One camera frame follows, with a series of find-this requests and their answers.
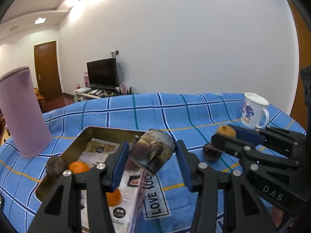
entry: pink lid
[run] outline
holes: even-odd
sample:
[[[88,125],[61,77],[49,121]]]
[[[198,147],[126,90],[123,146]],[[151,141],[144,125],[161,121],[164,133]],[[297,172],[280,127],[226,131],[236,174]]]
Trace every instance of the pink lid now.
[[[3,81],[4,79],[6,78],[9,78],[10,76],[12,76],[13,74],[18,74],[19,72],[23,72],[25,70],[28,70],[29,69],[29,66],[20,66],[18,68],[15,68],[9,72],[7,72],[6,74],[2,75],[0,77],[0,82]]]

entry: orange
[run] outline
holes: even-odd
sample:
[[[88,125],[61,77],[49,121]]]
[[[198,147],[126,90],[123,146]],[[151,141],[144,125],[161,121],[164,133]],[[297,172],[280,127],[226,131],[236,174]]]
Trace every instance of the orange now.
[[[117,188],[113,193],[106,193],[106,197],[109,207],[117,206],[122,201],[121,192],[119,188]]]
[[[74,174],[77,173],[82,173],[82,172],[87,172],[90,170],[90,168],[88,167],[88,165],[84,162],[80,162],[80,161],[76,161],[71,163],[68,166],[69,170],[71,170]]]
[[[221,133],[229,137],[236,138],[235,130],[228,125],[221,125],[217,128],[216,133]]]

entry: blue checkered blanket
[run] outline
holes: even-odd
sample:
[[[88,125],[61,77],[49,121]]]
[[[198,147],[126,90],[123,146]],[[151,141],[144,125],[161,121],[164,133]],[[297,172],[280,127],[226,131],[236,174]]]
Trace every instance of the blue checkered blanket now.
[[[47,149],[33,159],[24,159],[12,139],[0,147],[0,190],[5,199],[4,213],[19,233],[27,229],[40,206],[35,190],[45,175],[45,165],[52,155],[61,155],[85,127],[101,126],[131,130],[156,128],[182,139],[189,151],[205,161],[202,147],[209,142],[217,127],[240,122],[244,96],[237,93],[198,95],[140,94],[83,101],[44,114],[52,133]],[[304,133],[304,129],[288,115],[269,106],[271,126]],[[275,154],[258,147],[263,153]],[[238,160],[227,154],[215,163],[216,170],[241,169]],[[176,156],[153,177],[147,192],[157,194],[156,203],[146,195],[138,216],[136,232],[188,232],[192,223],[196,193],[189,193],[183,184]],[[223,223],[222,192],[219,191],[216,232]]]

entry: black label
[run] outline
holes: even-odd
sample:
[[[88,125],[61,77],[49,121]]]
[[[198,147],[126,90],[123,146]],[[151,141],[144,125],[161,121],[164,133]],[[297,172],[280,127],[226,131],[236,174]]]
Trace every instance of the black label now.
[[[138,187],[140,183],[140,176],[130,176],[128,180],[128,187]]]
[[[104,150],[105,150],[104,147],[99,146],[99,147],[97,147],[96,152],[97,152],[97,153],[102,153]]]
[[[125,217],[125,214],[126,214],[126,212],[125,212],[124,208],[117,207],[116,209],[114,209],[114,216],[116,218],[119,218],[119,219],[123,218],[123,217]]]

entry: tiled floor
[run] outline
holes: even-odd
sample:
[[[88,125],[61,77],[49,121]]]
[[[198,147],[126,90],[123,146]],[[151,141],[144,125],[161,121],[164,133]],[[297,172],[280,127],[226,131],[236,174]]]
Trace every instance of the tiled floor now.
[[[60,109],[62,107],[65,107],[67,105],[70,105],[74,103],[73,98],[63,95],[55,100],[52,100],[48,103],[46,103],[43,107],[43,110],[46,112],[52,111],[54,109]]]

